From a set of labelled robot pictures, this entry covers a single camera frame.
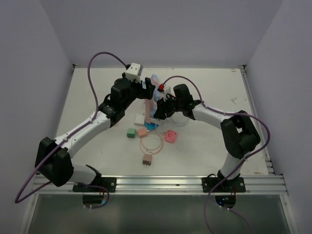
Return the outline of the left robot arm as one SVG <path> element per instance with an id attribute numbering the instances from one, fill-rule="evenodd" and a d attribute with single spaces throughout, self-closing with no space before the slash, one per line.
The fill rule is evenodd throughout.
<path id="1" fill-rule="evenodd" d="M 57 187 L 74 182 L 97 191 L 101 187 L 100 172 L 89 165 L 73 164 L 73 156 L 98 134 L 118 123 L 134 100 L 152 99 L 154 89 L 150 78 L 141 82 L 117 79 L 103 103 L 84 122 L 55 139 L 45 137 L 39 143 L 35 169 Z"/>

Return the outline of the blue square charger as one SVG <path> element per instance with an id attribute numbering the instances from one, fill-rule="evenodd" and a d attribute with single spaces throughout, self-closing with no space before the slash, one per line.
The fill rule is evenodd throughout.
<path id="1" fill-rule="evenodd" d="M 147 122 L 145 122 L 144 123 L 144 126 L 146 127 L 146 129 L 148 130 L 148 131 L 152 131 L 152 130 L 154 130 L 154 129 L 157 129 L 158 128 L 158 124 L 155 124 L 155 123 L 147 123 Z"/>

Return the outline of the white charger plug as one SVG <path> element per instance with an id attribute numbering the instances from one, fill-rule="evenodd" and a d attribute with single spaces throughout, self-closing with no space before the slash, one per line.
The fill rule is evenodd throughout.
<path id="1" fill-rule="evenodd" d="M 136 114 L 135 120 L 134 120 L 134 124 L 135 125 L 142 125 L 142 126 L 144 126 L 144 124 L 145 124 L 145 115 Z"/>

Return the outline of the pink charger plug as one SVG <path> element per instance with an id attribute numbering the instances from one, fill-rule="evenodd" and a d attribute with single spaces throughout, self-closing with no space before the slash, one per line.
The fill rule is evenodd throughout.
<path id="1" fill-rule="evenodd" d="M 146 137 L 147 136 L 147 129 L 146 128 L 141 128 L 137 130 L 137 134 L 140 138 Z"/>

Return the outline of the green plug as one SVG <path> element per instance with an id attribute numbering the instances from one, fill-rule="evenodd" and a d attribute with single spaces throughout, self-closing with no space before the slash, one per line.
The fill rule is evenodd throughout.
<path id="1" fill-rule="evenodd" d="M 134 128 L 129 128 L 129 129 L 127 130 L 126 136 L 127 136 L 128 138 L 130 138 L 130 139 L 133 139 L 133 138 L 136 138 L 136 134 L 137 134 L 136 129 L 134 129 Z"/>

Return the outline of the light blue power strip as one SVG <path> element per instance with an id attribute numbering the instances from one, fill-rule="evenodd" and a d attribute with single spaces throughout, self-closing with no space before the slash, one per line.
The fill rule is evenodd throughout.
<path id="1" fill-rule="evenodd" d="M 150 76 L 150 79 L 152 81 L 152 84 L 155 86 L 154 94 L 153 94 L 153 102 L 156 103 L 158 100 L 162 98 L 162 94 L 157 90 L 158 86 L 160 85 L 160 79 L 157 75 L 153 74 Z"/>

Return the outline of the pink square charger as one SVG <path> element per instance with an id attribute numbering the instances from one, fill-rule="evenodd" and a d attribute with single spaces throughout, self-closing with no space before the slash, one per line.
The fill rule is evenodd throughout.
<path id="1" fill-rule="evenodd" d="M 164 140 L 168 143 L 175 143 L 177 139 L 177 132 L 173 130 L 168 130 L 165 133 Z"/>

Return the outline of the pink power strip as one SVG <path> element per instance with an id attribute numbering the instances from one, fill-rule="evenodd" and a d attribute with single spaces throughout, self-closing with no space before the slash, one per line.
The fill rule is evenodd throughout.
<path id="1" fill-rule="evenodd" d="M 153 110 L 153 101 L 145 99 L 145 122 L 151 123 L 151 111 Z"/>

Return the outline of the light blue small plug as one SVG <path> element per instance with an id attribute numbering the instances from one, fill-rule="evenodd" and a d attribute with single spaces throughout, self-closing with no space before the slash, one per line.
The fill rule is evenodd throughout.
<path id="1" fill-rule="evenodd" d="M 157 108 L 153 108 L 153 109 L 151 110 L 151 113 L 150 113 L 151 118 L 156 118 L 156 117 L 155 117 L 156 111 L 157 111 Z"/>

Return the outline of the silver white charger block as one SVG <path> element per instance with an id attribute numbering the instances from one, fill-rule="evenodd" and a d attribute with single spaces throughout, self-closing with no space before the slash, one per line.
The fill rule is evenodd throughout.
<path id="1" fill-rule="evenodd" d="M 154 124 L 160 125 L 160 124 L 161 124 L 161 121 L 160 121 L 160 120 L 158 120 L 158 119 L 155 119 L 155 118 L 151 118 L 151 123 L 154 123 Z"/>

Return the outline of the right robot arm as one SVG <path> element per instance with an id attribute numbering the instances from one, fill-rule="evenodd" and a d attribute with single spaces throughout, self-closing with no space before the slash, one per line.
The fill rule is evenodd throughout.
<path id="1" fill-rule="evenodd" d="M 162 93 L 162 98 L 156 102 L 155 118 L 165 120 L 181 112 L 189 119 L 208 123 L 222 131 L 228 154 L 218 171 L 217 185 L 220 190 L 229 191 L 234 186 L 234 179 L 240 175 L 239 164 L 243 157 L 260 143 L 260 136 L 250 117 L 244 111 L 225 116 L 220 110 L 214 112 L 205 108 L 200 100 L 193 99 L 186 84 L 175 86 L 174 95 L 163 84 L 157 90 Z"/>

